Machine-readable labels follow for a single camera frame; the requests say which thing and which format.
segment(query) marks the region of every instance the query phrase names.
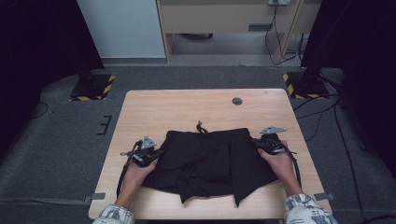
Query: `black curtain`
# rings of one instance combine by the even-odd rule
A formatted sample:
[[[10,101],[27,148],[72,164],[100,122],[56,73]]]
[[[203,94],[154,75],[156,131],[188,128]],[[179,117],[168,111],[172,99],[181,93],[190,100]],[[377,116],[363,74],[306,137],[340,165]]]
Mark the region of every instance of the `black curtain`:
[[[75,0],[0,0],[0,32],[1,159],[44,86],[104,67]]]
[[[302,66],[343,70],[339,92],[361,146],[396,177],[395,12],[394,0],[323,0]]]

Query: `white panel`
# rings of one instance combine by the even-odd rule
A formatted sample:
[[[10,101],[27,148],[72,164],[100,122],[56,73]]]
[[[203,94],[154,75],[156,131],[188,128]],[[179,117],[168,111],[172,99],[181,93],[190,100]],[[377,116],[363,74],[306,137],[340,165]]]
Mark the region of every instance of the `white panel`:
[[[165,58],[155,0],[78,0],[102,58]]]

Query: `gray floor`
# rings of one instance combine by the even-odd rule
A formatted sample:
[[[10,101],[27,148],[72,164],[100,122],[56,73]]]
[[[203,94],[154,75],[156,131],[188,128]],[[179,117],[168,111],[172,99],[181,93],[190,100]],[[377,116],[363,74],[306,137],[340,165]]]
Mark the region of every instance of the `gray floor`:
[[[128,90],[282,88],[282,75],[301,70],[294,60],[274,65],[263,44],[263,34],[214,35],[211,39],[179,35],[170,63],[144,61],[112,63],[106,71],[116,76],[104,101],[70,102],[78,77],[64,78],[42,91],[34,116],[0,167],[0,198],[62,199],[82,205],[42,203],[0,204],[0,223],[90,223],[84,197],[96,188],[122,101]],[[324,69],[338,77],[337,69]],[[337,97],[315,100],[298,109],[299,118],[328,108]],[[293,107],[304,100],[290,99]],[[336,107],[346,145],[356,172],[361,202],[368,218],[396,215],[396,180],[372,152],[361,151],[345,111]],[[112,116],[106,135],[101,123]],[[363,221],[346,150],[332,110],[298,119],[320,180],[340,223]],[[395,223],[383,220],[376,223]]]

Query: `wall outlet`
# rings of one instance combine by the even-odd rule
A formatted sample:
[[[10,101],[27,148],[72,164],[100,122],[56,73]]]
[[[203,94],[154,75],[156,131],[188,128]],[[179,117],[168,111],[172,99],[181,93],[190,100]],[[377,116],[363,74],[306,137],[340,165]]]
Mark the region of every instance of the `wall outlet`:
[[[279,5],[279,6],[287,6],[290,5],[290,0],[268,0],[268,5]]]

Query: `sleeve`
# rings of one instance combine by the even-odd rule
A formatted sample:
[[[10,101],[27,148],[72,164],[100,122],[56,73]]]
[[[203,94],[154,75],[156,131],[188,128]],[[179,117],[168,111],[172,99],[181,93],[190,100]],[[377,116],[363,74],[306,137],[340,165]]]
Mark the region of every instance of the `sleeve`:
[[[285,204],[287,224],[338,224],[332,214],[307,194],[289,196]]]
[[[92,224],[134,224],[134,215],[124,207],[110,204]]]

